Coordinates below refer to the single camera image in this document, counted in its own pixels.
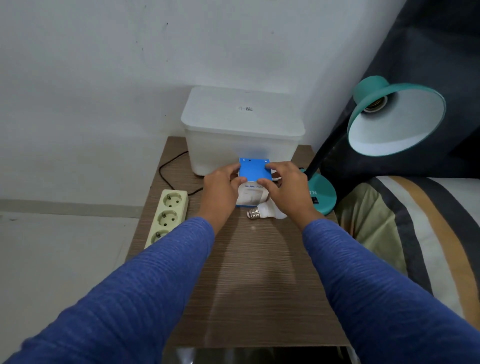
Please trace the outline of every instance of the plastic container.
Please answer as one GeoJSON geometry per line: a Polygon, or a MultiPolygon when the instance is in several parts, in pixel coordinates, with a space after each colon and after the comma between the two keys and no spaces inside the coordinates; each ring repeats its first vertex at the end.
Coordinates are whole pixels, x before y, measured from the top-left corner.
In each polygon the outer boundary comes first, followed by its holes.
{"type": "Polygon", "coordinates": [[[181,121],[200,176],[240,157],[291,160],[305,134],[292,96],[261,91],[194,87],[181,121]]]}

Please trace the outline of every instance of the person's right hand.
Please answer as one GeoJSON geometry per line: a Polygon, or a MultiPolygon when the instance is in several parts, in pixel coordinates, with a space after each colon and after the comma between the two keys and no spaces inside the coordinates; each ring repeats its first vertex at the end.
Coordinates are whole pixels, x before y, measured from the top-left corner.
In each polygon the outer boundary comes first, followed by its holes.
{"type": "Polygon", "coordinates": [[[268,163],[266,168],[276,170],[282,177],[282,186],[265,178],[257,181],[270,193],[276,206],[286,214],[302,231],[310,222],[324,216],[313,207],[308,188],[307,175],[301,172],[292,162],[268,163]]]}

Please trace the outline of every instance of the orange stripe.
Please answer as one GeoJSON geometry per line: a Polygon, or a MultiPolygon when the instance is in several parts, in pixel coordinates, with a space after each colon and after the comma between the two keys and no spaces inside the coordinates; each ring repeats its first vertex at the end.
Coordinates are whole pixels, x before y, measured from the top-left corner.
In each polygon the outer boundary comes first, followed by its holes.
{"type": "Polygon", "coordinates": [[[432,230],[442,246],[445,260],[452,273],[465,319],[475,328],[480,329],[479,292],[462,243],[420,187],[402,177],[390,178],[400,184],[412,196],[413,200],[427,216],[432,230]]]}

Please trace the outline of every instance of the striped blanket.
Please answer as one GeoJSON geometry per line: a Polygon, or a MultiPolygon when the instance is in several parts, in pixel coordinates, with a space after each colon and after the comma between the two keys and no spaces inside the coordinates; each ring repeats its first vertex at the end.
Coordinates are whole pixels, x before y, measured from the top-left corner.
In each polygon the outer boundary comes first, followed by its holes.
{"type": "Polygon", "coordinates": [[[376,177],[335,208],[378,257],[480,329],[480,181],[376,177]]]}

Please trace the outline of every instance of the wood grain surface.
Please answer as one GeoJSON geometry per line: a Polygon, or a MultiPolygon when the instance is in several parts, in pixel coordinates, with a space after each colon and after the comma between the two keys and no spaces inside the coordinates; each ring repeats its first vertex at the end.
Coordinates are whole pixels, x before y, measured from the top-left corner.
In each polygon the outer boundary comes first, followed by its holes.
{"type": "MultiPolygon", "coordinates": [[[[159,165],[187,150],[185,138],[169,137],[159,165]]],[[[307,167],[310,146],[299,146],[292,161],[307,167]]],[[[188,154],[162,169],[177,190],[202,186],[188,154]]],[[[145,245],[164,189],[158,172],[127,259],[145,245]]],[[[201,192],[190,197],[187,218],[200,205],[201,192]]],[[[183,317],[168,345],[197,348],[348,345],[303,248],[301,234],[290,219],[249,220],[236,208],[202,270],[183,317]]],[[[328,216],[336,222],[332,213],[328,216]]]]}

